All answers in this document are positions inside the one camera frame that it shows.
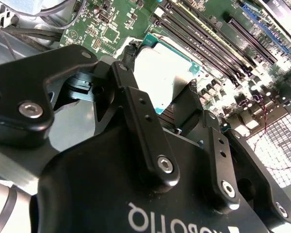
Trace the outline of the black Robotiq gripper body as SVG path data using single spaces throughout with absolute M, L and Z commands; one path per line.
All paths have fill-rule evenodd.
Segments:
M 180 170 L 179 182 L 167 192 L 154 192 L 136 176 L 122 110 L 107 134 L 120 148 L 105 152 L 88 177 L 59 182 L 53 175 L 38 183 L 41 233 L 265 233 L 267 228 L 244 202 L 238 211 L 220 214 L 207 202 L 200 182 L 197 144 L 164 131 Z

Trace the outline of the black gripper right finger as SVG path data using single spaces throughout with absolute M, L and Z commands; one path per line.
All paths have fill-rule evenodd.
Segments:
M 244 202 L 267 229 L 291 229 L 291 200 L 244 137 L 221 131 L 217 117 L 203 108 L 195 81 L 173 99 L 172 111 L 181 134 L 199 145 L 202 193 L 216 212 L 235 213 Z

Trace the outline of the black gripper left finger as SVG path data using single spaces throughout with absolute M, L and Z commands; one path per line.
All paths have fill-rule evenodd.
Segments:
M 58 153 L 49 142 L 56 102 L 67 80 L 89 73 L 89 81 L 102 93 L 91 92 L 98 117 L 95 136 Z M 105 152 L 119 154 L 120 148 L 106 129 L 118 110 L 128 132 L 136 176 L 154 192 L 167 192 L 180 179 L 180 170 L 150 98 L 138 88 L 132 70 L 122 62 L 107 64 L 89 50 L 70 45 L 0 65 L 0 155 L 36 173 L 41 165 L 29 159 L 50 154 L 54 161 L 42 176 L 53 175 L 59 182 L 88 177 L 97 171 Z

